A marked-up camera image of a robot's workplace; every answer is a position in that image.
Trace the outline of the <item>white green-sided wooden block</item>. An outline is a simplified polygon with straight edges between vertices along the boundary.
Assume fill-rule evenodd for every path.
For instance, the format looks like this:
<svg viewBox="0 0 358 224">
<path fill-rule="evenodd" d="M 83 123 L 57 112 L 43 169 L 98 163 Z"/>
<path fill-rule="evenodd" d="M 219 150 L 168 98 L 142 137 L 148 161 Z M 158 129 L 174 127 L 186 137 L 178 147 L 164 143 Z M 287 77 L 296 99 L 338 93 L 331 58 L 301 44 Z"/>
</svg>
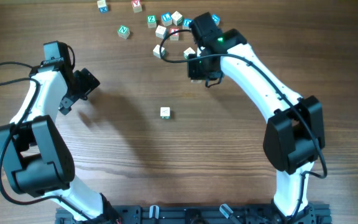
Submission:
<svg viewBox="0 0 358 224">
<path fill-rule="evenodd" d="M 163 58 L 164 55 L 166 54 L 166 50 L 164 47 L 161 47 L 159 44 L 157 44 L 154 49 L 153 49 L 153 54 L 157 57 L 157 58 Z"/>
</svg>

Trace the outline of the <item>green N wooden block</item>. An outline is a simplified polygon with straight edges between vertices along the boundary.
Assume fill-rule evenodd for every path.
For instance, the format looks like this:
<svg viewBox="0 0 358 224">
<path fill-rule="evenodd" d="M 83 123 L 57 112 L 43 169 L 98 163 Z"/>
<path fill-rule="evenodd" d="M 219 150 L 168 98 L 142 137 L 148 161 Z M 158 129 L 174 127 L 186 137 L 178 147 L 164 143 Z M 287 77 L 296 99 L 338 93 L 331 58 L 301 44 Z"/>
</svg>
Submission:
<svg viewBox="0 0 358 224">
<path fill-rule="evenodd" d="M 118 36 L 123 38 L 123 39 L 127 39 L 131 32 L 130 29 L 124 25 L 120 25 L 120 27 L 117 30 Z"/>
</svg>

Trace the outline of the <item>green base wooden block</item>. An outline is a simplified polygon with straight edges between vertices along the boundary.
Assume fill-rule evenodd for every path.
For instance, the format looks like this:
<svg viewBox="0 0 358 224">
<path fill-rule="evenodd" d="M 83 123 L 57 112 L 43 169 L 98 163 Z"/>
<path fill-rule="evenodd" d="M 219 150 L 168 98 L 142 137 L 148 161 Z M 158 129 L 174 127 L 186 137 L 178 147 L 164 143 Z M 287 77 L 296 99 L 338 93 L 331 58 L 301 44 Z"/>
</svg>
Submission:
<svg viewBox="0 0 358 224">
<path fill-rule="evenodd" d="M 161 107 L 160 108 L 160 117 L 162 119 L 170 119 L 171 118 L 170 107 Z"/>
</svg>

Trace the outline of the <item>green W wooden block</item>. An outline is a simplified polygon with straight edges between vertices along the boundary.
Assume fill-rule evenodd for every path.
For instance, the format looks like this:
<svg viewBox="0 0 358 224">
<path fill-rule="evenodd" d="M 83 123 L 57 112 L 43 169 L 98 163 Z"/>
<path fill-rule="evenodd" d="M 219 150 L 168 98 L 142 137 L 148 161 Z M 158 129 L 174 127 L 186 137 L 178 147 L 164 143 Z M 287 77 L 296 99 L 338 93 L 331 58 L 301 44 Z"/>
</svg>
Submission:
<svg viewBox="0 0 358 224">
<path fill-rule="evenodd" d="M 191 48 L 191 47 L 188 47 L 184 52 L 183 52 L 183 57 L 184 59 L 189 59 L 189 56 L 191 54 L 195 54 L 196 52 Z"/>
</svg>

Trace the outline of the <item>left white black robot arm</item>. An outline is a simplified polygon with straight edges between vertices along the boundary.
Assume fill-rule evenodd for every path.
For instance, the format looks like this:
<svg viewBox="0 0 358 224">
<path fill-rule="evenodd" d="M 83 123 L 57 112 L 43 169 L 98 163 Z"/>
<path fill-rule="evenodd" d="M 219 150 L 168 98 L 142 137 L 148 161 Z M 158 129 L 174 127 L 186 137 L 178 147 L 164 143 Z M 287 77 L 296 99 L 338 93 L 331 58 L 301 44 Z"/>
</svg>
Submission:
<svg viewBox="0 0 358 224">
<path fill-rule="evenodd" d="M 0 193 L 16 205 L 51 200 L 62 207 L 56 223 L 121 223 L 106 197 L 75 174 L 73 157 L 55 125 L 58 113 L 86 101 L 100 82 L 75 70 L 66 43 L 44 44 L 45 59 L 31 67 L 29 91 L 9 124 L 0 126 Z"/>
</svg>

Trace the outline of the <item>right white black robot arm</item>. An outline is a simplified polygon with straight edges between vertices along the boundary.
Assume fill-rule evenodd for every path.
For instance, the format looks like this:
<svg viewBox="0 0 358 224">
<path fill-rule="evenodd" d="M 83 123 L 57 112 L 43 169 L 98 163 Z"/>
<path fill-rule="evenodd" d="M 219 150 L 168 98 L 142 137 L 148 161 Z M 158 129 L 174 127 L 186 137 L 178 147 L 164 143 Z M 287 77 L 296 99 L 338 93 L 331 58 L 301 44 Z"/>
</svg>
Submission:
<svg viewBox="0 0 358 224">
<path fill-rule="evenodd" d="M 236 29 L 223 32 L 208 12 L 189 25 L 198 50 L 188 56 L 188 76 L 206 87 L 232 79 L 258 107 L 267 127 L 263 150 L 277 171 L 273 204 L 284 223 L 308 213 L 309 176 L 325 146 L 322 105 L 284 85 L 256 56 Z"/>
</svg>

